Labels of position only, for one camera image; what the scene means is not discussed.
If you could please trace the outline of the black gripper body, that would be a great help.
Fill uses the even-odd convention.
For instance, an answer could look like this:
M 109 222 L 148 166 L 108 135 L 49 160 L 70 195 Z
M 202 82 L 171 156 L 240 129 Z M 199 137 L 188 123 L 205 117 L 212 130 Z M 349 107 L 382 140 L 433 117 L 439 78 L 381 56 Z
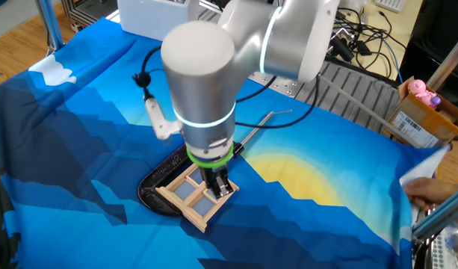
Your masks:
M 200 168 L 201 175 L 204 180 L 215 180 L 215 179 L 223 179 L 226 180 L 228 179 L 228 166 L 227 164 L 224 164 L 219 167 L 215 168 Z

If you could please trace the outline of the bare person hand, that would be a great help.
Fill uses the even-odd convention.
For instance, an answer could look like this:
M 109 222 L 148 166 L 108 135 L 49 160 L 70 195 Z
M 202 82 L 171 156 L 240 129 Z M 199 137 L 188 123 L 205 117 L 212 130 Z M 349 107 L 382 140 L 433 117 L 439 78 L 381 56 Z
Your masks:
M 420 177 L 403 186 L 403 190 L 410 202 L 427 211 L 452 197 L 458 184 Z

